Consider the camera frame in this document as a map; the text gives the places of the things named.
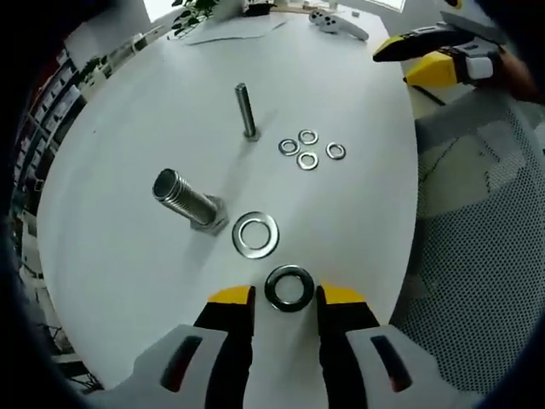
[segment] small washer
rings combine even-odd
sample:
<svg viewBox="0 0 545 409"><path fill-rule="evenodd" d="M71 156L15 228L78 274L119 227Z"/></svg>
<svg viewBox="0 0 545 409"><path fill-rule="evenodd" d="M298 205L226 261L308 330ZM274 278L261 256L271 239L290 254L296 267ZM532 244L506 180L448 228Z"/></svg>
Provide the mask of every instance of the small washer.
<svg viewBox="0 0 545 409"><path fill-rule="evenodd" d="M310 135L312 139L305 139L306 135ZM318 142L318 134L314 130L302 130L299 132L297 138L303 145L314 145L316 142Z"/></svg>
<svg viewBox="0 0 545 409"><path fill-rule="evenodd" d="M303 162L304 158L312 158L313 162L311 164L305 164ZM316 169L318 166L318 155L314 152L301 152L299 155L297 155L297 164L303 170Z"/></svg>
<svg viewBox="0 0 545 409"><path fill-rule="evenodd" d="M297 277L303 284L303 294L297 301L281 300L276 294L276 284L286 276ZM304 268L286 265L275 268L265 281L265 298L276 309L284 313L294 313L304 309L314 298L314 281Z"/></svg>
<svg viewBox="0 0 545 409"><path fill-rule="evenodd" d="M290 145L294 146L294 148L291 150L288 149ZM301 150L301 145L299 145L299 142L295 139L283 139L278 144L278 150L285 156L293 156L299 153Z"/></svg>
<svg viewBox="0 0 545 409"><path fill-rule="evenodd" d="M340 152L339 153L333 153L332 149L336 148ZM343 145L340 143L331 142L327 144L327 147L325 147L325 153L327 153L327 156L332 158L333 160L341 160L345 156L347 156L347 150L344 148Z"/></svg>
<svg viewBox="0 0 545 409"><path fill-rule="evenodd" d="M244 231L244 228L251 223L263 224L269 231L269 239L262 247L253 248L244 243L242 232ZM251 211L250 213L246 213L245 215L241 216L232 227L232 242L235 245L235 248L244 257L252 260L263 258L271 254L274 249L276 249L279 239L280 232L274 219L265 213L261 213L260 211Z"/></svg>

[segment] white paper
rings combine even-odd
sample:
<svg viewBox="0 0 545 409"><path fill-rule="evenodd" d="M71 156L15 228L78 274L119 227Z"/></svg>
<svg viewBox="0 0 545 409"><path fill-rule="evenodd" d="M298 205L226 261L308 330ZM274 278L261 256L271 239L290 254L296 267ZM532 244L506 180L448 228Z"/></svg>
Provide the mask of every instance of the white paper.
<svg viewBox="0 0 545 409"><path fill-rule="evenodd" d="M263 37L286 23L287 20L287 16L273 13L259 17L238 17L213 26L205 24L190 33L185 38L185 43L193 45L229 38Z"/></svg>

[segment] black rubber washer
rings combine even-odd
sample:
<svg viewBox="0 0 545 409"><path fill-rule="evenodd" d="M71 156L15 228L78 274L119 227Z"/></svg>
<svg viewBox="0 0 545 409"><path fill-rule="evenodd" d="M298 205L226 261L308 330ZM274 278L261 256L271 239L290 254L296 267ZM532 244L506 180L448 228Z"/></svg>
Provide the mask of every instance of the black rubber washer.
<svg viewBox="0 0 545 409"><path fill-rule="evenodd" d="M287 276L297 277L303 284L303 294L297 301L281 300L276 294L276 284ZM283 313L294 313L304 309L314 298L314 281L304 268L286 265L275 268L265 281L265 298Z"/></svg>

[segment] white table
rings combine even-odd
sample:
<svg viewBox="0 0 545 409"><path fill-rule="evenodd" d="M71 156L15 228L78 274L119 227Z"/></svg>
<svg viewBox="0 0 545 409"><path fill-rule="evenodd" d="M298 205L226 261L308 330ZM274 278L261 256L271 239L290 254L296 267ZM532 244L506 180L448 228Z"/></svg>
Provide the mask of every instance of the white table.
<svg viewBox="0 0 545 409"><path fill-rule="evenodd" d="M186 46L159 39L125 64L85 107L45 183L38 242L45 279L77 353L107 386L207 297L257 287L247 407L327 407L316 308L285 314L263 296L277 266L315 283L351 286L387 323L409 259L417 153L399 64L376 64L381 20L361 13L368 43L319 32L305 15L256 39ZM234 94L248 85L262 137L248 143ZM313 171L282 156L280 140L319 133ZM326 157L342 143L347 156ZM231 222L213 238L152 197L163 168L224 198ZM231 227L261 210L280 229L261 260L234 249Z"/></svg>

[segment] gray mesh chair back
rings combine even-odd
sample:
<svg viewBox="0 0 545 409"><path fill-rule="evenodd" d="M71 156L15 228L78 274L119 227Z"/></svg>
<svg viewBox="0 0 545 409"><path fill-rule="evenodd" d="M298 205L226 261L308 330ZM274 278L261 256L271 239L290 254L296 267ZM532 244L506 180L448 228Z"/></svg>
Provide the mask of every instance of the gray mesh chair back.
<svg viewBox="0 0 545 409"><path fill-rule="evenodd" d="M543 313L541 120L507 95L474 91L416 121L416 236L392 323L458 389L491 391Z"/></svg>

